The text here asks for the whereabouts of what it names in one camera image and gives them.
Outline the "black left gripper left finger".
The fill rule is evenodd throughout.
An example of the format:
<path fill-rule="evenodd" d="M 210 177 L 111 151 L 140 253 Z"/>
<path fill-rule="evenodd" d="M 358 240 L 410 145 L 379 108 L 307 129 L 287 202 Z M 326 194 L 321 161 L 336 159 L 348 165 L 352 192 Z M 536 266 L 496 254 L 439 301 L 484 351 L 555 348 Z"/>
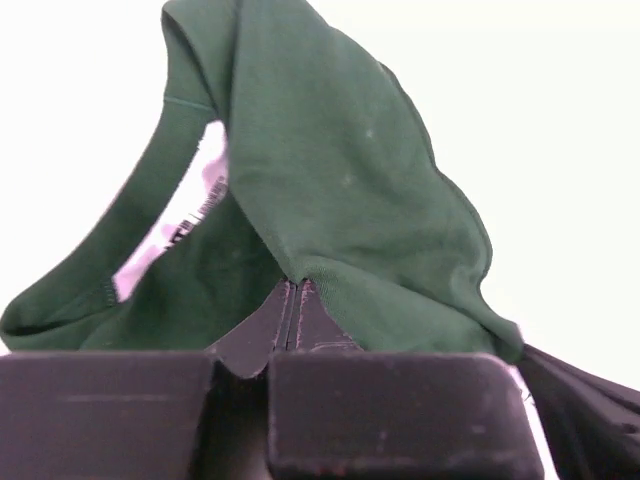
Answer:
<path fill-rule="evenodd" d="M 259 375 L 276 347 L 294 295 L 295 285 L 280 281 L 256 311 L 205 352 L 236 377 Z"/>

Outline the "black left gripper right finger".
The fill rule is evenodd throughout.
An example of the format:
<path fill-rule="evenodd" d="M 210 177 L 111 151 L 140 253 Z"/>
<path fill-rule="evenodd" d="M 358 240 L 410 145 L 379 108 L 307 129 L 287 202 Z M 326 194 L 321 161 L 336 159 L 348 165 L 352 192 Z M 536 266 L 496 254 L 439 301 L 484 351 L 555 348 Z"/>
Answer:
<path fill-rule="evenodd" d="M 316 286 L 310 280 L 304 280 L 296 291 L 289 327 L 289 350 L 362 351 L 328 314 Z"/>

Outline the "white green raglan t-shirt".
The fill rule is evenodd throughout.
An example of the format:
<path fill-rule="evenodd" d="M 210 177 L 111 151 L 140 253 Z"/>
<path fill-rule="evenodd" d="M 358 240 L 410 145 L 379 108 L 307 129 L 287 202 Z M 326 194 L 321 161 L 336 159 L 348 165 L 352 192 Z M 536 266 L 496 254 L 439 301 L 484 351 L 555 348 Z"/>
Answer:
<path fill-rule="evenodd" d="M 82 243 L 1 318 L 12 350 L 200 350 L 279 280 L 369 351 L 484 352 L 563 479 L 639 475 L 639 395 L 485 302 L 484 225 L 393 72 L 304 1 L 170 1 L 156 130 Z"/>

